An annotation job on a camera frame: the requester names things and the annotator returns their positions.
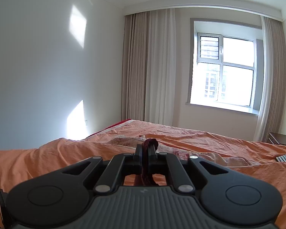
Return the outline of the dark red long-sleeve shirt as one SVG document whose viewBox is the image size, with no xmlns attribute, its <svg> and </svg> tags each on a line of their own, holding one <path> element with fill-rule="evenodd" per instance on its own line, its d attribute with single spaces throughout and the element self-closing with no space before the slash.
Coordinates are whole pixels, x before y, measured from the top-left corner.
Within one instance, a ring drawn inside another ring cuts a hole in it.
<svg viewBox="0 0 286 229">
<path fill-rule="evenodd" d="M 158 141 L 156 139 L 147 139 L 142 145 L 142 171 L 140 175 L 141 184 L 148 187 L 157 187 L 158 184 L 153 179 L 151 165 L 157 161 Z"/>
</svg>

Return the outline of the floral patterned quilt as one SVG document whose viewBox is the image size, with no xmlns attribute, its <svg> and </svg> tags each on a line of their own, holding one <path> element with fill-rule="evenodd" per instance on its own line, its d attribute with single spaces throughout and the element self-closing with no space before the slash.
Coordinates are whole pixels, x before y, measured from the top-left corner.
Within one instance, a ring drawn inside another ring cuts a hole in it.
<svg viewBox="0 0 286 229">
<path fill-rule="evenodd" d="M 118 145 L 118 146 L 126 146 L 130 148 L 136 148 L 138 144 L 142 144 L 146 142 L 145 136 L 134 138 L 129 136 L 117 136 L 110 141 L 108 144 Z M 211 162 L 220 164 L 226 167 L 244 167 L 244 166 L 252 166 L 253 163 L 246 160 L 243 157 L 221 157 L 219 154 L 214 152 L 192 152 L 189 150 L 183 150 L 178 148 L 173 148 L 170 146 L 163 145 L 161 143 L 158 144 L 157 153 L 166 152 L 170 154 L 176 155 L 180 160 L 187 160 L 190 156 L 198 156 L 203 159 L 209 160 Z"/>
</svg>

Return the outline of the red blanket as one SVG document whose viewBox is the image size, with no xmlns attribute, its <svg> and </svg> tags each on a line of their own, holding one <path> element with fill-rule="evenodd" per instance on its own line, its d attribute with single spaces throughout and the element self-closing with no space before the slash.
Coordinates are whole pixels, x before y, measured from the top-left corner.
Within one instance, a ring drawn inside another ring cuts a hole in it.
<svg viewBox="0 0 286 229">
<path fill-rule="evenodd" d="M 120 126 L 120 125 L 123 125 L 124 123 L 129 122 L 129 121 L 131 121 L 131 119 L 126 119 L 126 120 L 120 121 L 114 125 L 111 125 L 111 126 L 105 128 L 103 131 L 105 131 L 107 129 L 115 128 L 115 127 Z"/>
</svg>

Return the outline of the white framed window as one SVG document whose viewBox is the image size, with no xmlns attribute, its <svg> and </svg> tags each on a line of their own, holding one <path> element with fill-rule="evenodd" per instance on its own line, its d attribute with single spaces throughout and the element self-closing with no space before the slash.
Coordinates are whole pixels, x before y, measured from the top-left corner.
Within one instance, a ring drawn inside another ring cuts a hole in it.
<svg viewBox="0 0 286 229">
<path fill-rule="evenodd" d="M 261 26 L 191 19 L 189 104 L 259 113 L 264 82 Z"/>
</svg>

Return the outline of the beige right curtain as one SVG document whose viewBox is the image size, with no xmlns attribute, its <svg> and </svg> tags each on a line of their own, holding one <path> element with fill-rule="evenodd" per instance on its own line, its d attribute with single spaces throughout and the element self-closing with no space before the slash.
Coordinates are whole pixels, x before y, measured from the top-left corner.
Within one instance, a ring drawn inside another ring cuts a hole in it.
<svg viewBox="0 0 286 229">
<path fill-rule="evenodd" d="M 286 96 L 286 42 L 283 24 L 261 17 L 264 42 L 264 81 L 261 105 L 253 140 L 266 142 L 270 132 L 278 132 Z"/>
</svg>

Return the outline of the beige curtain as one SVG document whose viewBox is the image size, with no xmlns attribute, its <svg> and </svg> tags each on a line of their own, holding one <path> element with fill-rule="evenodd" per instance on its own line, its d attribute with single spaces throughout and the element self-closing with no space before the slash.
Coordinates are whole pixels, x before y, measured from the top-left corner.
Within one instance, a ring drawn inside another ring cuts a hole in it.
<svg viewBox="0 0 286 229">
<path fill-rule="evenodd" d="M 286 42 L 283 24 L 261 17 L 264 42 L 264 81 L 261 105 L 253 140 L 266 142 L 270 132 L 278 132 L 286 96 Z"/>
<path fill-rule="evenodd" d="M 175 10 L 127 15 L 122 59 L 122 119 L 172 125 L 176 67 Z"/>
</svg>

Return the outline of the beige left curtain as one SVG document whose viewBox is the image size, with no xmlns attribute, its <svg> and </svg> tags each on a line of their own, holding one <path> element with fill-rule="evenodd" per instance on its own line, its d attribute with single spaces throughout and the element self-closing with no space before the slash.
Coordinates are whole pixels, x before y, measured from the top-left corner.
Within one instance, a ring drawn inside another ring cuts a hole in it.
<svg viewBox="0 0 286 229">
<path fill-rule="evenodd" d="M 176 67 L 175 10 L 127 15 L 122 59 L 122 119 L 172 125 Z"/>
</svg>

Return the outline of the dark wooden nightstand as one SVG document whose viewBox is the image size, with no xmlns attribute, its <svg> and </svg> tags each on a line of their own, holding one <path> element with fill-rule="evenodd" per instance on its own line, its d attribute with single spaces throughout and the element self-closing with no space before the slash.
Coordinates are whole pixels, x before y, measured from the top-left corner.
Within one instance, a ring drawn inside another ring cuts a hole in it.
<svg viewBox="0 0 286 229">
<path fill-rule="evenodd" d="M 273 145 L 286 145 L 286 135 L 270 132 L 268 134 L 267 143 Z"/>
</svg>

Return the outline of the orange bed sheet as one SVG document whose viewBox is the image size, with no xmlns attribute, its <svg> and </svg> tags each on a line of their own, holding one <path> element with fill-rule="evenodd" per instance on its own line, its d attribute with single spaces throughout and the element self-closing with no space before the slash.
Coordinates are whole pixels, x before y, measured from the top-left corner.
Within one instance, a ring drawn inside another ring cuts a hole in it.
<svg viewBox="0 0 286 229">
<path fill-rule="evenodd" d="M 250 142 L 140 120 L 131 120 L 80 141 L 59 138 L 35 149 L 0 150 L 0 189 L 8 192 L 20 182 L 92 156 L 109 160 L 120 153 L 135 152 L 135 148 L 108 144 L 108 141 L 117 136 L 145 136 L 146 139 L 154 138 L 158 143 L 173 148 L 192 152 L 214 152 L 221 157 L 245 158 L 253 165 L 230 168 L 266 181 L 280 191 L 283 207 L 276 224 L 280 228 L 286 228 L 286 163 L 275 160 L 276 157 L 286 154 L 286 146 Z"/>
</svg>

